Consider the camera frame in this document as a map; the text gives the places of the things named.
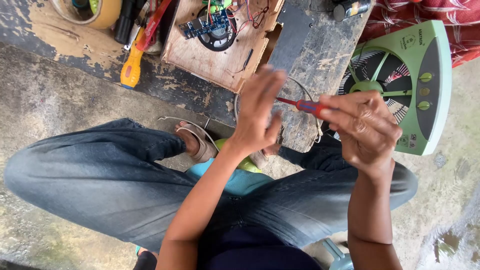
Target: sandal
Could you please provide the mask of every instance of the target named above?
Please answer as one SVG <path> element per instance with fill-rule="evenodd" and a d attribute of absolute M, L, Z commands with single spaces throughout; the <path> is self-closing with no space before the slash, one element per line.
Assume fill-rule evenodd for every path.
<path fill-rule="evenodd" d="M 258 169 L 263 169 L 267 163 L 268 163 L 268 158 L 264 155 L 264 153 L 261 150 L 258 150 L 256 152 L 253 152 L 252 154 L 248 155 L 252 162 L 257 166 Z"/>
<path fill-rule="evenodd" d="M 180 129 L 188 130 L 198 139 L 200 148 L 198 149 L 198 152 L 195 155 L 191 156 L 192 160 L 195 163 L 207 162 L 209 159 L 216 157 L 217 150 L 215 146 L 207 142 L 207 140 L 205 140 L 205 133 L 201 129 L 199 129 L 198 127 L 192 124 L 186 124 L 178 128 L 177 131 Z"/>

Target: wooden box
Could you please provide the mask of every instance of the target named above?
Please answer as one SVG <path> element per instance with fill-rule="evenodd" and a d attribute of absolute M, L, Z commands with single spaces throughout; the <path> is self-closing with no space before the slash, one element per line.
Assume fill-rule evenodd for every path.
<path fill-rule="evenodd" d="M 210 81 L 235 93 L 240 93 L 245 82 L 257 69 L 260 63 L 268 61 L 271 49 L 268 32 L 278 32 L 281 26 L 276 19 L 284 0 L 255 0 L 249 2 L 251 14 L 260 12 L 266 6 L 268 11 L 259 27 L 255 29 L 251 22 L 235 37 L 233 44 L 225 51 L 211 51 L 197 37 L 185 39 L 179 26 L 197 17 L 205 5 L 201 0 L 180 0 L 172 23 L 172 28 L 165 43 L 162 60 L 186 70 L 202 79 Z M 247 5 L 243 5 L 235 13 L 237 30 L 248 19 Z M 252 55 L 242 71 L 250 50 Z"/>

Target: red strap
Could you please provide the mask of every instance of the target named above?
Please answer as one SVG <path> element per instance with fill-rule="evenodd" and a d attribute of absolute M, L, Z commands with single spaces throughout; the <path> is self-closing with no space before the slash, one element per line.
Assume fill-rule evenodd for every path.
<path fill-rule="evenodd" d="M 157 8 L 155 14 L 148 22 L 147 27 L 145 28 L 144 34 L 140 38 L 140 41 L 137 43 L 137 49 L 143 51 L 148 46 L 148 41 L 155 33 L 155 30 L 160 23 L 160 19 L 162 19 L 165 10 L 167 9 L 168 5 L 170 4 L 171 0 L 163 0 L 160 6 Z"/>

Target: green fan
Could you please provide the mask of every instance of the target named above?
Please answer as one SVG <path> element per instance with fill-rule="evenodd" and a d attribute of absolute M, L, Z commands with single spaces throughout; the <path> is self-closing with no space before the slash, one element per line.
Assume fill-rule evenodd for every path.
<path fill-rule="evenodd" d="M 359 44 L 339 95 L 379 91 L 403 134 L 395 151 L 433 153 L 445 125 L 452 61 L 442 21 L 427 21 Z"/>

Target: red fabric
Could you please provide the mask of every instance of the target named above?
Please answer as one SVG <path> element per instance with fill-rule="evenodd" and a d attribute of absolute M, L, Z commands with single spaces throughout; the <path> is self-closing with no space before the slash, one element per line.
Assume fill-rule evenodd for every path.
<path fill-rule="evenodd" d="M 476 0 L 377 0 L 360 42 L 427 20 L 443 21 L 453 67 L 480 56 L 480 3 Z"/>

